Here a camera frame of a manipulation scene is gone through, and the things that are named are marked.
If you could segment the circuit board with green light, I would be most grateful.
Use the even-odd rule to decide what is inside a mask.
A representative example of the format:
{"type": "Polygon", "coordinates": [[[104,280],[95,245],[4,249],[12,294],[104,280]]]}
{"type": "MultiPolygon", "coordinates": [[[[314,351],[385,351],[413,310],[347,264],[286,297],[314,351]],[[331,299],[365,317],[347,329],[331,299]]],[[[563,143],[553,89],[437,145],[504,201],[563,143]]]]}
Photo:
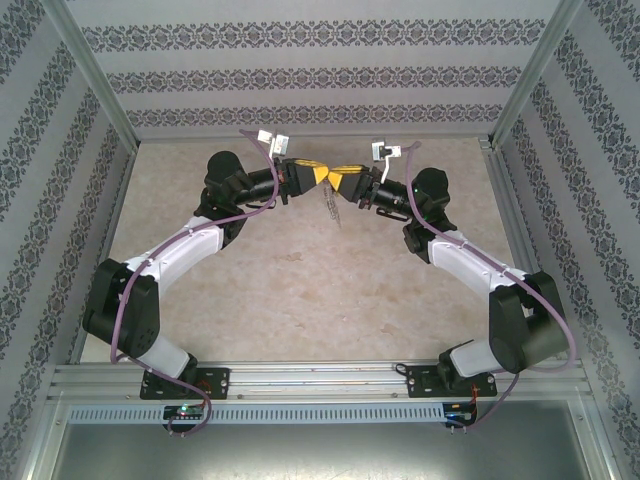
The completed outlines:
{"type": "Polygon", "coordinates": [[[204,417],[204,407],[202,405],[183,404],[180,406],[165,406],[163,411],[163,419],[169,420],[185,420],[199,421],[204,417]]]}

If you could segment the grey metal sheet panel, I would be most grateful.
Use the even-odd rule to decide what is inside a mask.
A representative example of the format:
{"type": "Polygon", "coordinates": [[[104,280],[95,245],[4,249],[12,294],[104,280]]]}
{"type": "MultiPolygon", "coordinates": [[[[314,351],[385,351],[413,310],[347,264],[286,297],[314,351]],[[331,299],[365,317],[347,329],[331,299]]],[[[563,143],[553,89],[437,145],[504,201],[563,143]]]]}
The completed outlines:
{"type": "Polygon", "coordinates": [[[71,426],[52,480],[591,480],[566,433],[450,431],[429,424],[71,426]]]}

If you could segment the aluminium side rail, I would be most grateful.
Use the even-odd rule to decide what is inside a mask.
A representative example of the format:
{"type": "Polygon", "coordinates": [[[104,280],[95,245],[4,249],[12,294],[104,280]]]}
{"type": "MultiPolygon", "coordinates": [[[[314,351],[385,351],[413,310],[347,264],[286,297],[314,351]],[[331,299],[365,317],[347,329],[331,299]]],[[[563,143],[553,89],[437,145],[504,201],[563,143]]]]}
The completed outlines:
{"type": "Polygon", "coordinates": [[[492,147],[488,136],[481,136],[479,145],[512,254],[511,265],[535,273],[539,265],[502,154],[492,147]]]}
{"type": "Polygon", "coordinates": [[[87,274],[83,276],[84,282],[81,284],[82,296],[79,298],[79,310],[74,317],[74,332],[70,337],[69,345],[62,363],[78,364],[81,360],[84,345],[86,342],[86,332],[83,329],[83,319],[87,310],[91,289],[99,264],[104,261],[110,253],[110,249],[115,236],[117,223],[121,214],[124,197],[131,177],[131,170],[135,163],[139,148],[135,147],[131,153],[117,164],[118,169],[108,178],[109,183],[103,191],[100,209],[95,220],[98,230],[90,237],[91,242],[83,251],[83,256],[91,254],[91,261],[87,274]]]}

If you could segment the aluminium frame post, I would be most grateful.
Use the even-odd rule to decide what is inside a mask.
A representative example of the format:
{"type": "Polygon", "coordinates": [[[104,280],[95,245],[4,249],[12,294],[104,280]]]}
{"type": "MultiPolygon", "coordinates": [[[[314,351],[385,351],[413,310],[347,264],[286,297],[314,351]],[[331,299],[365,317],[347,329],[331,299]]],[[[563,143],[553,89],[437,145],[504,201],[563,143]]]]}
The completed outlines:
{"type": "Polygon", "coordinates": [[[119,102],[106,74],[99,65],[81,28],[67,6],[66,0],[39,1],[80,68],[85,80],[95,93],[127,151],[131,153],[137,150],[140,140],[135,133],[134,127],[119,102]]]}
{"type": "Polygon", "coordinates": [[[490,143],[493,148],[501,146],[509,135],[529,95],[583,3],[584,0],[559,0],[490,135],[490,143]]]}

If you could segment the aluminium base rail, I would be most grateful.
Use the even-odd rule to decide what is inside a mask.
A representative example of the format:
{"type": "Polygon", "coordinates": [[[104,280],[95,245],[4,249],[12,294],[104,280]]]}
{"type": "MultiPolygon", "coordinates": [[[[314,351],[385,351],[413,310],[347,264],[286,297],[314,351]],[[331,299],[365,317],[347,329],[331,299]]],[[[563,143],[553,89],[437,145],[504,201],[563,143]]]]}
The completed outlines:
{"type": "MultiPolygon", "coordinates": [[[[228,401],[341,401],[408,399],[406,378],[391,362],[207,364],[198,388],[212,399],[228,401]]],[[[494,374],[498,398],[511,384],[508,373],[494,374]]],[[[135,365],[87,363],[59,366],[47,392],[49,400],[119,401],[142,391],[165,392],[143,378],[135,365]]],[[[434,397],[465,400],[471,396],[434,397]]]]}

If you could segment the aluminium frame bar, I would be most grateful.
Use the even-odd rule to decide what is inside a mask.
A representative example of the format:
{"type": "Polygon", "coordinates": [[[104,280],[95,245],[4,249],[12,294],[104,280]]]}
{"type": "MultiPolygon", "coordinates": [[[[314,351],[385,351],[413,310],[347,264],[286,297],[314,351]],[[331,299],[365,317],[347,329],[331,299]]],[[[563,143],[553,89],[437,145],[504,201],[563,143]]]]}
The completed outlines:
{"type": "Polygon", "coordinates": [[[595,401],[578,398],[569,407],[590,480],[622,480],[595,401]]]}
{"type": "Polygon", "coordinates": [[[67,428],[69,407],[47,400],[26,444],[14,480],[52,480],[67,428]]]}

